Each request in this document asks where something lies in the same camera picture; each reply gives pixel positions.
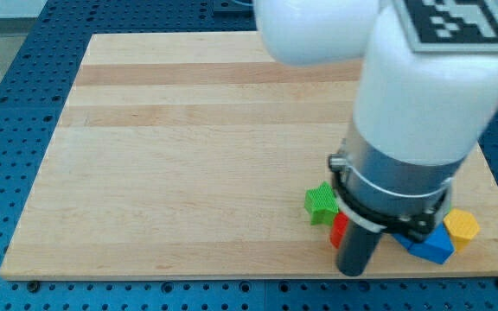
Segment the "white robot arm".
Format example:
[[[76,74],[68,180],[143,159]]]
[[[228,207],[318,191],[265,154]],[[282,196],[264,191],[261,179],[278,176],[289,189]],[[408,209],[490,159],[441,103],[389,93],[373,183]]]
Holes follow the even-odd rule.
[[[261,0],[253,9],[279,62],[364,60],[344,198],[392,216],[434,205],[498,110],[498,5]]]

